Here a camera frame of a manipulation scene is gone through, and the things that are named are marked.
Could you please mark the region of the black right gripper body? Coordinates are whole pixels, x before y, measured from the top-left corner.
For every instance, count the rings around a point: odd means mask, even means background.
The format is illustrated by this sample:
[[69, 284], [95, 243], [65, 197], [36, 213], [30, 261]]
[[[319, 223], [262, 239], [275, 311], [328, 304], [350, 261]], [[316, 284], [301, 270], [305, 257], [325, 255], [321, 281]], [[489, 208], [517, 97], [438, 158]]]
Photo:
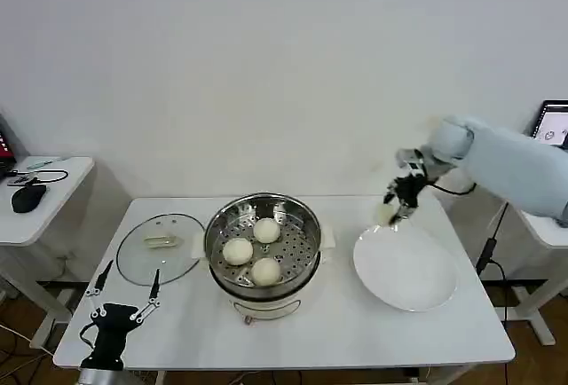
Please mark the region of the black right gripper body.
[[417, 206], [418, 195], [427, 185], [425, 175], [407, 175], [397, 178], [397, 196], [401, 206]]

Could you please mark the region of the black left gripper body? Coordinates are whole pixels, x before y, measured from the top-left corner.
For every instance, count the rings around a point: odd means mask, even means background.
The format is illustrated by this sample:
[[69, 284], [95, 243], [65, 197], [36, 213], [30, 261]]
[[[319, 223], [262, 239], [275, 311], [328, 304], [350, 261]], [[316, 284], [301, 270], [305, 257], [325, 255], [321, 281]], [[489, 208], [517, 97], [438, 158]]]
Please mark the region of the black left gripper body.
[[91, 315], [91, 323], [98, 329], [94, 347], [89, 356], [80, 364], [81, 368], [95, 370], [122, 370], [127, 335], [138, 327], [138, 322], [131, 319], [138, 308], [130, 305], [106, 302], [96, 309], [97, 316]]

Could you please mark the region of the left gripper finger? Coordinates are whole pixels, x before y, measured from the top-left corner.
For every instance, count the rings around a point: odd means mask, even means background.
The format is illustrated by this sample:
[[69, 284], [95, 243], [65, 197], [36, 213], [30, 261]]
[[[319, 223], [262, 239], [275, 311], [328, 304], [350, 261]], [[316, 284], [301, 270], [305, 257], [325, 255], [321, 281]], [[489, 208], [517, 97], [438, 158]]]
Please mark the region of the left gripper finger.
[[85, 298], [91, 307], [91, 318], [104, 317], [107, 314], [104, 308], [104, 303], [101, 302], [101, 296], [113, 264], [114, 261], [111, 260], [106, 265], [106, 268], [97, 276], [94, 285], [92, 287], [88, 287], [85, 291]]
[[154, 280], [146, 305], [132, 314], [130, 316], [130, 320], [136, 322], [137, 324], [142, 324], [147, 317], [149, 317], [156, 309], [158, 309], [160, 307], [160, 302], [158, 300], [159, 292], [160, 270], [157, 269], [154, 274]]

